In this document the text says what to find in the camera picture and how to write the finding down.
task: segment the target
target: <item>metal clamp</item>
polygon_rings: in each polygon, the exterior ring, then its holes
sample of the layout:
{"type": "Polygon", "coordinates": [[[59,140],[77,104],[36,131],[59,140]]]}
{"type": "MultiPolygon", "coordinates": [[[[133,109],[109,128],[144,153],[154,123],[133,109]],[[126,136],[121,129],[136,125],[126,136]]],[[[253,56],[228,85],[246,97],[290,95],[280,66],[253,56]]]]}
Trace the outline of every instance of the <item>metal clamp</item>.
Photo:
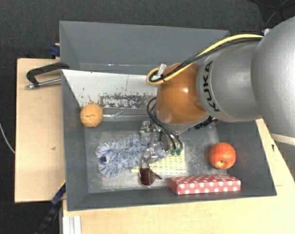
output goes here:
{"type": "Polygon", "coordinates": [[[45,73],[48,73],[48,72],[52,72],[52,71],[55,71],[55,70],[58,70],[58,69],[69,69],[69,66],[64,62],[57,62],[57,63],[53,63],[51,65],[47,65],[47,66],[44,66],[44,67],[29,70],[27,72],[27,74],[26,74],[26,77],[32,84],[26,86],[26,88],[27,89],[38,88],[38,87],[43,86],[43,85],[48,85],[48,84],[51,84],[51,83],[54,83],[54,82],[61,81],[61,79],[58,78],[58,79],[48,80],[48,81],[44,81],[44,82],[39,83],[37,81],[37,79],[35,78],[35,76],[45,74],[45,73]]]}

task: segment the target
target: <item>apple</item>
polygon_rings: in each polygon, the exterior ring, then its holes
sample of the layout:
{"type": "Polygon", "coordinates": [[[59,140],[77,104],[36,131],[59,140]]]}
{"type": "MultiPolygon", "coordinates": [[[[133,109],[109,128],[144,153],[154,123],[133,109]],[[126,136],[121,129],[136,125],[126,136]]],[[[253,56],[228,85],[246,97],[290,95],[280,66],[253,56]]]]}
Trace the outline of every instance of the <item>apple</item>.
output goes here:
{"type": "Polygon", "coordinates": [[[229,169],[236,161],[236,152],[233,146],[226,142],[219,142],[210,149],[209,162],[218,169],[229,169]]]}

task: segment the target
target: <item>pink box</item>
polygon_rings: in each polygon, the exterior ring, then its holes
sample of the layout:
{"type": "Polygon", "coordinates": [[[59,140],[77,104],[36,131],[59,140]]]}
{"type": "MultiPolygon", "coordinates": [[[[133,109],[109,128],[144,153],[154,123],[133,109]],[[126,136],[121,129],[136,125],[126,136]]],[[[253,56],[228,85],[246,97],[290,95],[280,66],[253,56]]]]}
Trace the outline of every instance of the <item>pink box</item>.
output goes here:
{"type": "Polygon", "coordinates": [[[227,174],[171,177],[167,185],[178,195],[240,191],[240,180],[227,174]]]}

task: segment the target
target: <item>black carpet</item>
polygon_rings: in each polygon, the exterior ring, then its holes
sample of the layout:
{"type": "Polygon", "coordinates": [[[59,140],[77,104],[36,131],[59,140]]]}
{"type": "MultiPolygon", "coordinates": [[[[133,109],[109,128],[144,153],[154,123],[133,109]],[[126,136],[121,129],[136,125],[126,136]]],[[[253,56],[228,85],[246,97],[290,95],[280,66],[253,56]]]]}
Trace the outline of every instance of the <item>black carpet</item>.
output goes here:
{"type": "MultiPolygon", "coordinates": [[[[276,8],[285,0],[257,1],[276,8]]],[[[15,61],[52,58],[49,48],[59,41],[59,20],[261,33],[294,16],[295,5],[275,12],[250,0],[0,0],[0,120],[7,138],[15,146],[15,61]]],[[[31,234],[49,203],[14,204],[14,165],[0,134],[0,234],[31,234]]],[[[58,224],[48,233],[58,233],[58,224]]]]}

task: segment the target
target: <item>fluffy blue toy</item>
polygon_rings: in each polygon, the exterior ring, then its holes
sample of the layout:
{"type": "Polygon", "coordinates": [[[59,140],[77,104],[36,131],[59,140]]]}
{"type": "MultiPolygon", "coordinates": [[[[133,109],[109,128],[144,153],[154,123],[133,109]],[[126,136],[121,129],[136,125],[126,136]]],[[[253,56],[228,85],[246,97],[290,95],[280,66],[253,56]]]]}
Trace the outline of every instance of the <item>fluffy blue toy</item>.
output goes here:
{"type": "MultiPolygon", "coordinates": [[[[150,141],[150,137],[132,134],[100,144],[96,148],[99,171],[105,177],[114,177],[125,169],[139,166],[141,157],[150,141]]],[[[167,156],[159,143],[155,147],[155,152],[158,155],[155,162],[167,156]]]]}

